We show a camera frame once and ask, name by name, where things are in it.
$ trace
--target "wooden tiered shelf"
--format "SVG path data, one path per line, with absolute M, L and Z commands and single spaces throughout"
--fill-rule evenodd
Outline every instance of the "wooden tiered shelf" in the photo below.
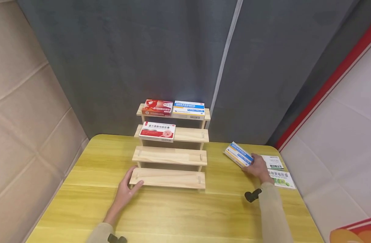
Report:
M 142 122 L 148 117 L 162 117 L 155 115 L 144 115 L 141 110 L 144 104 L 139 106 L 137 115 L 141 116 Z M 202 150 L 204 143 L 208 143 L 208 130 L 203 129 L 206 121 L 209 121 L 209 109 L 205 109 L 204 120 L 201 120 L 201 128 L 181 128 L 176 127 L 174 142 L 190 142 L 199 144 L 200 150 L 167 148 L 172 143 L 156 142 L 158 146 L 137 146 L 132 160 L 137 162 L 130 184 L 134 185 L 143 180 L 145 186 L 159 187 L 180 187 L 191 189 L 206 189 L 204 172 L 202 169 L 207 166 L 207 153 Z M 139 138 L 142 125 L 138 125 L 134 137 Z M 157 168 L 143 168 L 157 164 Z M 181 169 L 173 169 L 174 166 L 183 166 Z
M 204 172 L 135 168 L 130 184 L 143 180 L 145 186 L 206 189 Z

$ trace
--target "white padded wall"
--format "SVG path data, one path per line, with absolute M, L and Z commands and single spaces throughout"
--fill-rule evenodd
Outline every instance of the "white padded wall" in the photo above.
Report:
M 281 154 L 326 242 L 371 217 L 371 47 Z
M 86 135 L 16 2 L 0 1 L 0 242 L 22 242 Z

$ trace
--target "wooden shelf step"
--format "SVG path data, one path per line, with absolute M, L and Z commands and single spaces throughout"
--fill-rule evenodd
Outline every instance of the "wooden shelf step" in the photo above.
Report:
M 135 168 L 130 184 L 143 180 L 145 186 L 206 189 L 204 172 Z
M 138 125 L 134 137 L 139 138 L 142 124 Z M 199 128 L 179 128 L 176 127 L 174 141 L 208 143 L 208 130 Z
M 207 152 L 182 148 L 137 146 L 133 161 L 207 166 Z
M 136 115 L 139 115 L 139 116 L 142 116 L 143 115 L 143 116 L 152 116 L 152 117 L 173 118 L 172 116 L 165 117 L 165 116 L 160 116 L 160 115 L 146 115 L 146 114 L 142 114 L 142 107 L 144 107 L 144 103 L 140 104 L 140 107 L 138 108 Z M 187 119 L 187 118 L 178 118 L 178 117 L 175 117 L 173 119 Z M 209 108 L 204 108 L 204 120 L 205 121 L 211 120 L 211 116 L 209 114 Z

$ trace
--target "black wrist strap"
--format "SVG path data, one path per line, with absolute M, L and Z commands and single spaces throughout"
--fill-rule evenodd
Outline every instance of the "black wrist strap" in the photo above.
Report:
M 109 243 L 127 243 L 127 239 L 124 238 L 123 236 L 119 237 L 119 239 L 113 235 L 113 234 L 110 234 L 107 238 L 107 241 Z
M 254 190 L 254 192 L 245 192 L 245 198 L 248 202 L 252 203 L 254 200 L 258 199 L 258 195 L 262 192 L 260 188 Z

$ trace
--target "blue and white medicine box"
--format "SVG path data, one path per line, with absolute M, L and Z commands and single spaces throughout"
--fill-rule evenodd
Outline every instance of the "blue and white medicine box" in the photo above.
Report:
M 248 154 L 234 142 L 230 143 L 230 145 L 227 147 L 227 149 L 225 149 L 225 151 L 223 151 L 223 153 L 226 154 L 241 168 L 250 166 L 250 164 L 252 164 L 252 162 L 254 161 L 250 154 Z
M 204 103 L 175 100 L 173 118 L 204 120 Z

